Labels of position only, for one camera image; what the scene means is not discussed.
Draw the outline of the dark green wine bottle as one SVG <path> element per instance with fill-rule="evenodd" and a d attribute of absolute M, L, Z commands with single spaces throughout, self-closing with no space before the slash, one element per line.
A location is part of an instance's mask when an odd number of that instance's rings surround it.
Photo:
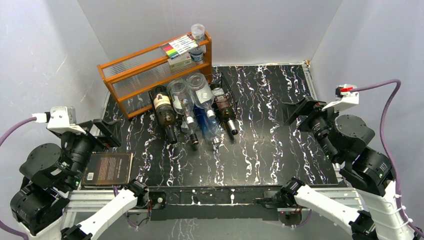
<path fill-rule="evenodd" d="M 174 130 L 176 114 L 167 88 L 163 85 L 157 85 L 153 87 L 148 94 L 158 125 L 163 128 L 168 142 L 173 145 L 176 144 L 178 142 Z"/>

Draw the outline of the olive green wine bottle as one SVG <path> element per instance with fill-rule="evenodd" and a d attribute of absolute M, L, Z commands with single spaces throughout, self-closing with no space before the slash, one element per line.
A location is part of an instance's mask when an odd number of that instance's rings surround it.
<path fill-rule="evenodd" d="M 218 108 L 219 118 L 226 123 L 232 135 L 237 135 L 239 131 L 234 123 L 236 115 L 223 88 L 218 84 L 212 84 L 211 92 L 214 96 L 214 103 Z"/>

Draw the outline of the clear whisky bottle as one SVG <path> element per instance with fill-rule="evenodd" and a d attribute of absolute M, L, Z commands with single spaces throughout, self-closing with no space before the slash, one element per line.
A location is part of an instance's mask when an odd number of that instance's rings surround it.
<path fill-rule="evenodd" d="M 199 139 L 196 134 L 197 124 L 195 124 L 194 126 L 188 126 L 187 123 L 183 121 L 181 124 L 181 130 L 189 137 L 193 146 L 199 144 Z"/>

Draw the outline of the clear bottle white cap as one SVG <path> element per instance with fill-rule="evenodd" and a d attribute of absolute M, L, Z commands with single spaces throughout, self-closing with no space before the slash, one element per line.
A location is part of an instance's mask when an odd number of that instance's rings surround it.
<path fill-rule="evenodd" d="M 193 113 L 194 103 L 187 88 L 187 82 L 183 78 L 172 80 L 167 90 L 172 98 L 174 110 L 185 118 L 185 122 L 190 129 L 197 127 Z"/>

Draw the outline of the blue glass bottle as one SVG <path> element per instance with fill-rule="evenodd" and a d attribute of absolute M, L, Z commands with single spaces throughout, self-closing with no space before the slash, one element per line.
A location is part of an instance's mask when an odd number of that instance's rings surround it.
<path fill-rule="evenodd" d="M 204 109 L 197 106 L 193 109 L 204 138 L 218 147 L 221 143 L 222 130 L 215 119 L 209 119 Z"/>

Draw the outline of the small clear bottle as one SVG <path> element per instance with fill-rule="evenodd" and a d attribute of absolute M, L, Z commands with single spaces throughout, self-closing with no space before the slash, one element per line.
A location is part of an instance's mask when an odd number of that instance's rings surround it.
<path fill-rule="evenodd" d="M 194 73 L 187 79 L 187 88 L 193 97 L 194 104 L 203 109 L 209 120 L 216 118 L 213 109 L 214 95 L 206 77 L 202 73 Z"/>

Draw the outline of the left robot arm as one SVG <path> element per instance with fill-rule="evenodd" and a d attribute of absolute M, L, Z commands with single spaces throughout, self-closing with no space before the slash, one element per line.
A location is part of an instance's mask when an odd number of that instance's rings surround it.
<path fill-rule="evenodd" d="M 10 208 L 20 229 L 14 234 L 25 240 L 95 240 L 128 210 L 144 208 L 150 202 L 149 188 L 131 180 L 91 218 L 61 228 L 66 193 L 76 190 L 93 152 L 102 152 L 122 143 L 120 121 L 102 119 L 75 123 L 47 114 L 34 120 L 60 139 L 60 144 L 44 143 L 33 149 L 20 166 L 20 190 L 12 197 Z"/>

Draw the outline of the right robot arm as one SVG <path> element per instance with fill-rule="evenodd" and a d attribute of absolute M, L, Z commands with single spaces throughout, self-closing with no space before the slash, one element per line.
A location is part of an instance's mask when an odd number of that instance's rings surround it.
<path fill-rule="evenodd" d="M 291 178 L 278 191 L 266 191 L 257 203 L 270 209 L 307 208 L 343 228 L 354 240 L 420 240 L 423 230 L 402 218 L 404 207 L 397 204 L 394 164 L 385 154 L 369 147 L 375 132 L 358 116 L 340 114 L 333 103 L 310 96 L 299 102 L 285 102 L 283 123 L 298 117 L 301 132 L 311 133 L 325 156 L 343 164 L 340 174 L 363 198 L 365 210 L 341 204 Z"/>

